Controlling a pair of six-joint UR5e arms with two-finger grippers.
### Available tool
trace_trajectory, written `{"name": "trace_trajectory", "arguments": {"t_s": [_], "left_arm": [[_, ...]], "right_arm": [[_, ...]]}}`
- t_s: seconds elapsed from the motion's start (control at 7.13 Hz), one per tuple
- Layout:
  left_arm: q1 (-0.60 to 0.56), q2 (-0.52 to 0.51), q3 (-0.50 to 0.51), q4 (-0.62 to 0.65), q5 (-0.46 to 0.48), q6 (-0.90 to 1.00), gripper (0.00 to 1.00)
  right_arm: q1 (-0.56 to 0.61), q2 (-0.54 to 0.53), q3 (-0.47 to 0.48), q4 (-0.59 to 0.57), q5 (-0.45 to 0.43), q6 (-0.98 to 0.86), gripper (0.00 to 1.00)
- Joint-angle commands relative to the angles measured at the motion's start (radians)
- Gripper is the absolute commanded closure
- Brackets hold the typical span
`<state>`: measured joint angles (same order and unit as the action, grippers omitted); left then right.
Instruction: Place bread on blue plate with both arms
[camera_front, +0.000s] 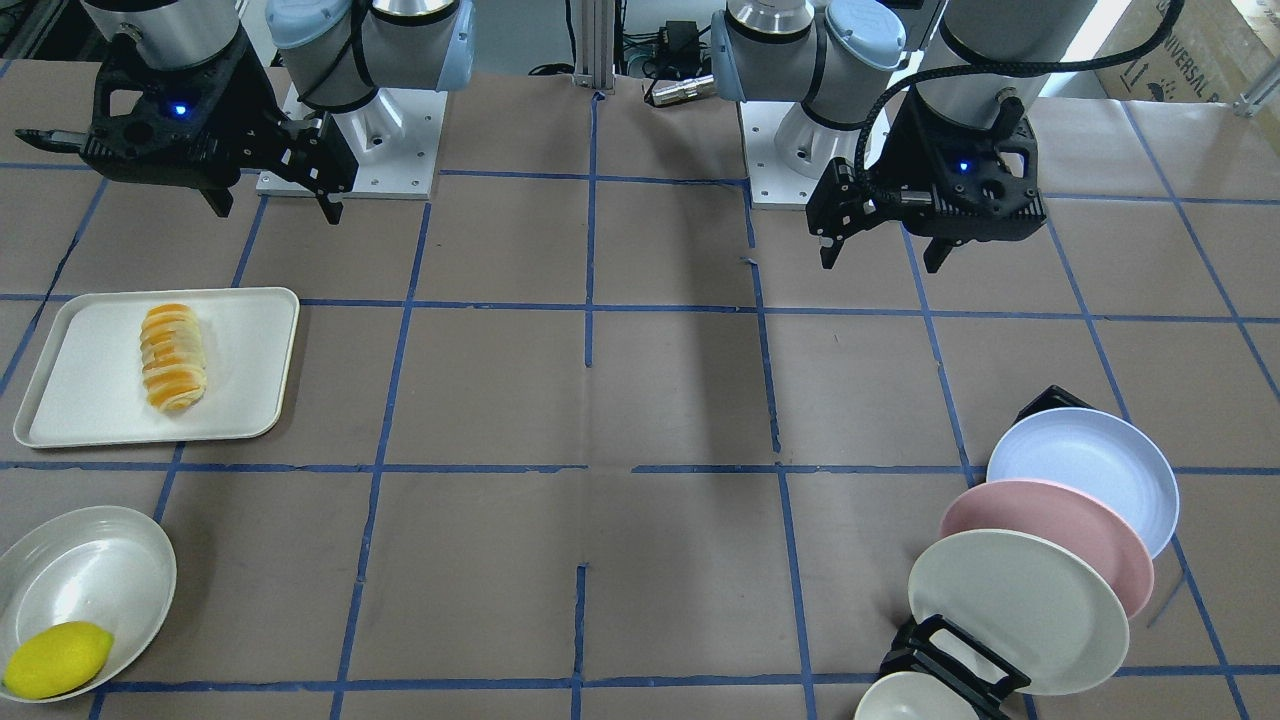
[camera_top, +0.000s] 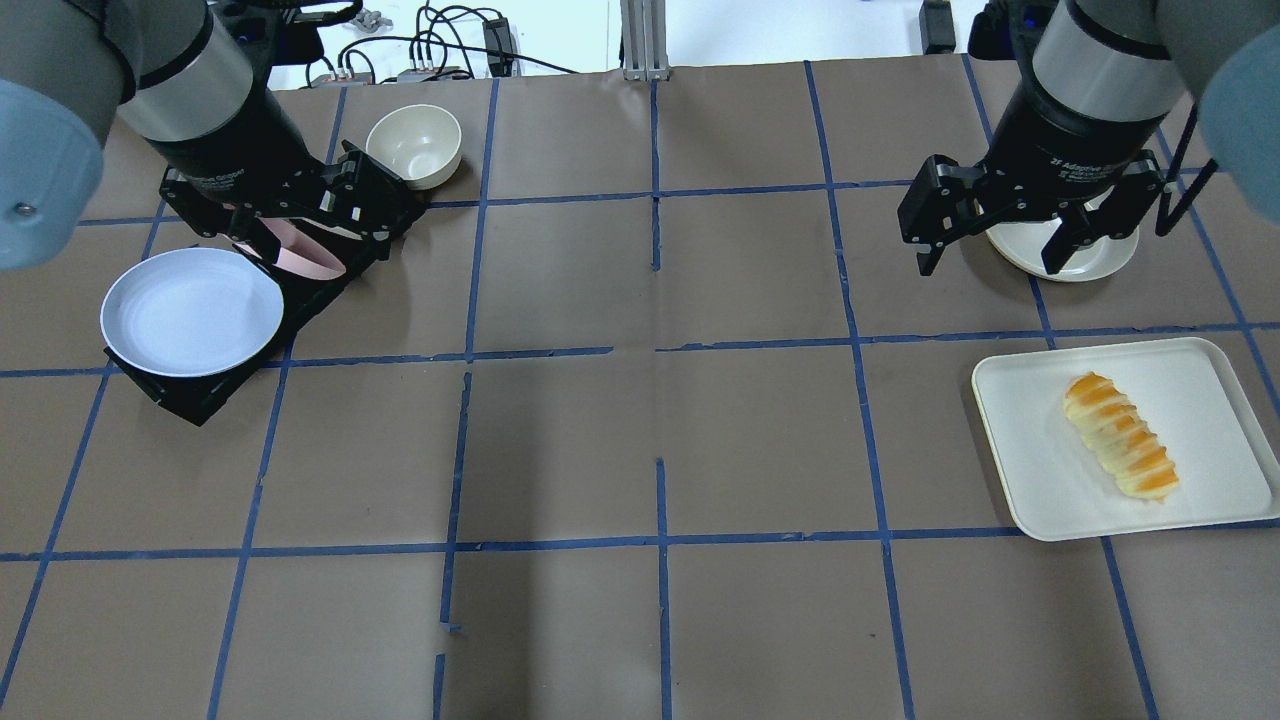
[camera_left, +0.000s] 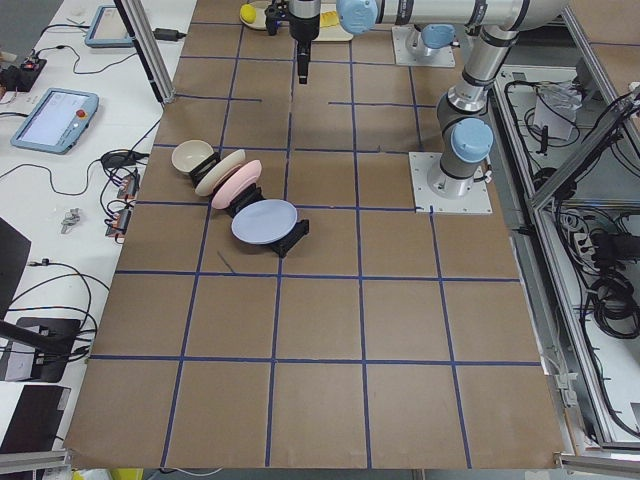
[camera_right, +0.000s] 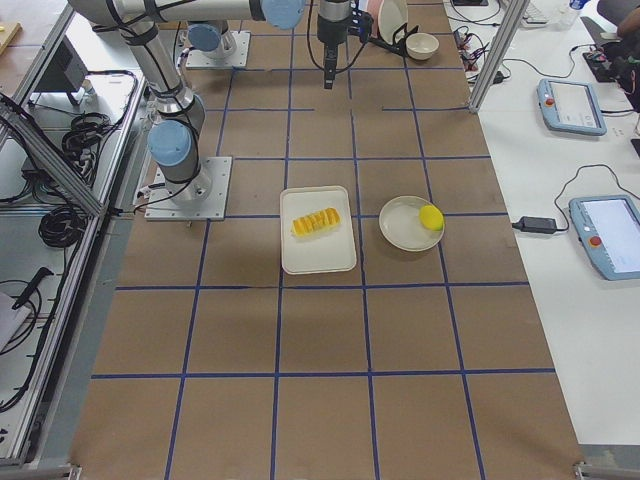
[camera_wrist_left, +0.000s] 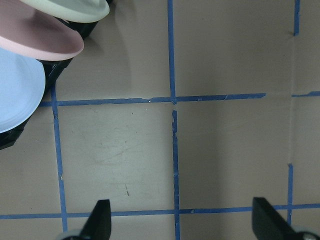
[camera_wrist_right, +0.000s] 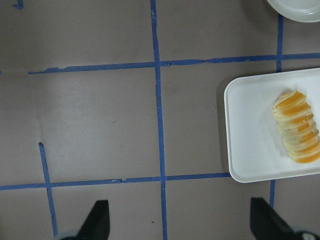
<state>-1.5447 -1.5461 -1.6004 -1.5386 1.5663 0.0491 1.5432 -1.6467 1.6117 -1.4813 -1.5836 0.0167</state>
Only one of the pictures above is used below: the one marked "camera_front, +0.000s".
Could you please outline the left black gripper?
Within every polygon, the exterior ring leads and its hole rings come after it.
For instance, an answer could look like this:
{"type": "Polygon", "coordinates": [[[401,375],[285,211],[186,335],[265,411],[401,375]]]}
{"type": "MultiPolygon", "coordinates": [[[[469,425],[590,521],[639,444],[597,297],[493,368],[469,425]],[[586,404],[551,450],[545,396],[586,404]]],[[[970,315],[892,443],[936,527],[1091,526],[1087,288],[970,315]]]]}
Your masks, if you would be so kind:
{"type": "Polygon", "coordinates": [[[806,223],[820,241],[820,266],[833,269],[844,240],[882,222],[900,222],[932,238],[924,268],[936,274],[956,241],[1020,241],[1047,211],[1037,178],[1037,142],[1015,94],[997,102],[993,124],[973,129],[938,114],[910,92],[881,155],[858,176],[832,159],[808,204],[806,223]]]}

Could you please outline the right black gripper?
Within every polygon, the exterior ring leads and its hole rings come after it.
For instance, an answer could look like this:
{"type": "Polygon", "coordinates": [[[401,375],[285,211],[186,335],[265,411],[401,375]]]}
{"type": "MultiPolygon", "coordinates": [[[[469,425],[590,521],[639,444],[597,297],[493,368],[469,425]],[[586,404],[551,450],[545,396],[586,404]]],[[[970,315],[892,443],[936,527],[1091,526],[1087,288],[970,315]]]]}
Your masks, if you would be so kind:
{"type": "Polygon", "coordinates": [[[292,120],[279,108],[250,38],[238,31],[211,59],[156,70],[119,33],[108,46],[79,156],[113,181],[204,192],[216,217],[234,206],[243,169],[269,170],[315,195],[339,225],[358,163],[337,123],[292,120]]]}

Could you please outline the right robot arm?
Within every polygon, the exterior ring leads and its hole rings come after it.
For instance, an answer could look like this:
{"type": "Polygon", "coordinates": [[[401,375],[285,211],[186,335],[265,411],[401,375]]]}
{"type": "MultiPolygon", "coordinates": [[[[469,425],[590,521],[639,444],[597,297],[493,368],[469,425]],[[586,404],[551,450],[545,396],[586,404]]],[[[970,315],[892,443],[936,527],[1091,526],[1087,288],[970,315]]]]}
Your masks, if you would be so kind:
{"type": "Polygon", "coordinates": [[[342,126],[384,90],[463,88],[474,67],[470,1],[270,1],[265,15],[300,102],[291,118],[230,1],[87,1],[108,41],[82,133],[24,129],[104,177],[198,191],[219,217],[244,169],[312,195],[328,223],[358,159],[342,126]]]}

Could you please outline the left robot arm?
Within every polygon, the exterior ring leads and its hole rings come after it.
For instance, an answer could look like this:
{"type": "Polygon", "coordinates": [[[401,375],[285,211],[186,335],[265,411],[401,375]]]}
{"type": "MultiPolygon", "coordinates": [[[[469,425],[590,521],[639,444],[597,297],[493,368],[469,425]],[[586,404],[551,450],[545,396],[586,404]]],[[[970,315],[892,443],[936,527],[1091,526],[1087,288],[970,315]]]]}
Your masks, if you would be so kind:
{"type": "Polygon", "coordinates": [[[886,222],[928,240],[937,272],[969,242],[1018,242],[1047,220],[1028,111],[1048,74],[1138,60],[1172,32],[1123,53],[1066,61],[1091,1],[947,1],[916,72],[892,79],[915,3],[730,1],[710,22],[716,90],[736,101],[794,102],[794,161],[815,179],[808,229],[831,269],[847,238],[886,222]]]}

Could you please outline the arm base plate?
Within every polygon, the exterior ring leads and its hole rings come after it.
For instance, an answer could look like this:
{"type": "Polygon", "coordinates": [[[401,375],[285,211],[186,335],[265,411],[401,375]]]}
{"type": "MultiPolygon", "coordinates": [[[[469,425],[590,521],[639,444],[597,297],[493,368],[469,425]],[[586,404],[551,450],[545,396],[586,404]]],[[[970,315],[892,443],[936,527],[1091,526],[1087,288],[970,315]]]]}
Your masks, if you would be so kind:
{"type": "Polygon", "coordinates": [[[850,158],[856,129],[818,120],[801,102],[739,105],[751,202],[756,208],[801,211],[833,158],[850,158]]]}
{"type": "Polygon", "coordinates": [[[338,199],[431,197],[436,156],[451,95],[420,88],[371,88],[324,102],[357,163],[338,199]]]}

